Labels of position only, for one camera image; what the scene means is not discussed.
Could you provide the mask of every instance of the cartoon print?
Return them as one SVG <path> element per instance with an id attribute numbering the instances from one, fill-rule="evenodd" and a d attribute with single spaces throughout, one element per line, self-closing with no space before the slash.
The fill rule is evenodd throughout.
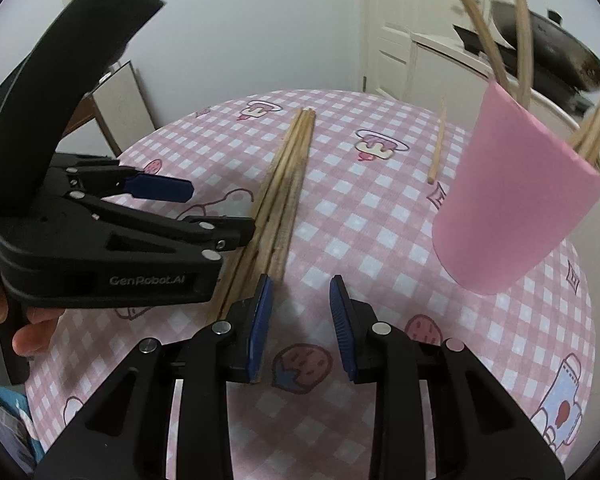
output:
<path id="1" fill-rule="evenodd" d="M 579 359 L 569 354 L 560 364 L 554 384 L 531 417 L 531 422 L 554 452 L 562 444 L 569 446 L 580 429 L 582 409 L 575 397 L 581 370 Z"/>
<path id="2" fill-rule="evenodd" d="M 271 385 L 293 394 L 308 394 L 325 380 L 332 366 L 331 354 L 321 346 L 291 345 L 273 359 Z"/>
<path id="3" fill-rule="evenodd" d="M 196 112 L 196 118 L 202 117 L 203 115 L 207 115 L 210 112 L 211 112 L 211 108 L 207 107 L 204 110 L 200 110 L 199 112 Z"/>
<path id="4" fill-rule="evenodd" d="M 194 204 L 178 215 L 193 216 L 248 216 L 253 203 L 253 193 L 248 189 L 239 187 L 226 193 L 220 200 Z"/>
<path id="5" fill-rule="evenodd" d="M 74 415 L 78 413 L 83 406 L 84 402 L 78 399 L 78 397 L 71 396 L 66 400 L 64 410 L 62 410 L 62 419 L 64 420 L 65 426 L 71 422 L 71 419 L 74 418 Z"/>
<path id="6" fill-rule="evenodd" d="M 144 172 L 150 175 L 158 174 L 158 171 L 162 169 L 162 161 L 159 158 L 152 160 L 144 167 Z"/>
<path id="7" fill-rule="evenodd" d="M 412 317 L 404 331 L 414 341 L 437 346 L 442 344 L 442 330 L 435 321 L 424 314 Z"/>
<path id="8" fill-rule="evenodd" d="M 240 112 L 239 121 L 244 121 L 251 118 L 260 118 L 267 115 L 269 112 L 280 112 L 282 108 L 273 103 L 266 101 L 251 101 L 247 103 L 247 107 Z"/>
<path id="9" fill-rule="evenodd" d="M 580 285 L 580 279 L 579 279 L 578 275 L 576 274 L 576 269 L 573 267 L 571 262 L 568 261 L 568 264 L 569 264 L 569 272 L 567 272 L 567 283 L 569 283 L 569 285 L 571 285 L 571 288 L 573 289 L 573 293 L 577 294 L 578 286 Z"/>
<path id="10" fill-rule="evenodd" d="M 442 184 L 440 184 L 439 182 L 437 183 L 434 192 L 427 196 L 429 202 L 431 202 L 438 211 L 440 211 L 440 208 L 442 207 L 442 203 L 445 201 L 445 198 L 446 192 L 442 188 Z"/>
<path id="11" fill-rule="evenodd" d="M 134 319 L 137 319 L 138 317 L 142 316 L 142 314 L 146 314 L 147 312 L 149 312 L 152 308 L 152 306 L 130 306 L 128 308 L 116 308 L 114 309 L 114 312 L 116 313 L 116 316 L 118 316 L 120 319 L 133 321 Z"/>
<path id="12" fill-rule="evenodd" d="M 395 152 L 408 152 L 410 149 L 399 140 L 371 130 L 358 130 L 356 136 L 362 139 L 356 144 L 360 162 L 371 162 L 376 158 L 388 160 L 395 155 Z"/>

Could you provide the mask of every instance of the white door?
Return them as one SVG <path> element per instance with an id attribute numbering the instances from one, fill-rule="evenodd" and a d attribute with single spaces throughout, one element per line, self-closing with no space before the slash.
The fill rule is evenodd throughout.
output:
<path id="1" fill-rule="evenodd" d="M 401 99 L 407 81 L 410 32 L 456 37 L 453 25 L 473 28 L 460 0 L 368 0 L 366 91 Z M 485 19 L 490 1 L 478 0 Z"/>

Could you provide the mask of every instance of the strawberry print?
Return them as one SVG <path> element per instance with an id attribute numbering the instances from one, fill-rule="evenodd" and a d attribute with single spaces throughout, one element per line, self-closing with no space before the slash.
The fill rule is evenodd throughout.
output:
<path id="1" fill-rule="evenodd" d="M 162 161 L 159 158 L 152 160 L 144 167 L 144 172 L 150 175 L 158 174 L 162 169 Z"/>
<path id="2" fill-rule="evenodd" d="M 411 339 L 420 343 L 438 346 L 442 343 L 442 330 L 435 321 L 424 314 L 412 317 L 404 331 Z"/>
<path id="3" fill-rule="evenodd" d="M 273 359 L 272 386 L 293 394 L 312 391 L 331 372 L 333 359 L 321 346 L 295 344 Z"/>

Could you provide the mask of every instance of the pink tablecloth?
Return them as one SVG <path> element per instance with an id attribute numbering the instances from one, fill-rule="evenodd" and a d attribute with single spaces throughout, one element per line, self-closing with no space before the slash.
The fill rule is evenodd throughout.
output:
<path id="1" fill-rule="evenodd" d="M 564 459 L 593 372 L 586 280 L 568 241 L 497 296 L 467 292 L 443 270 L 431 223 L 469 133 L 448 128 L 440 179 L 430 186 L 437 115 L 366 94 L 272 92 L 191 114 L 123 153 L 124 164 L 192 180 L 190 203 L 116 201 L 174 218 L 248 214 L 300 106 L 315 108 L 318 120 L 285 292 L 274 304 L 262 382 L 229 386 L 235 477 L 353 480 L 368 474 L 374 387 L 354 386 L 342 370 L 328 307 L 334 274 L 342 274 L 351 295 L 372 304 L 379 319 L 413 338 L 464 340 Z M 188 338 L 205 314 L 205 305 L 65 314 L 49 355 L 35 361 L 27 383 L 43 445 L 51 445 L 138 341 Z M 309 350 L 311 358 L 297 358 Z M 430 474 L 433 468 L 430 456 Z"/>

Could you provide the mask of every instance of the human hand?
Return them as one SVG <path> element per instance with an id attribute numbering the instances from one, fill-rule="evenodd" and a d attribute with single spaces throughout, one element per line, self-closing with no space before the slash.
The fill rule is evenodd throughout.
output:
<path id="1" fill-rule="evenodd" d="M 7 298 L 0 286 L 0 323 L 7 319 Z M 13 336 L 13 351 L 21 356 L 32 356 L 46 352 L 51 336 L 58 326 L 58 318 L 62 316 L 61 308 L 27 308 L 27 319 L 31 324 L 19 329 Z"/>

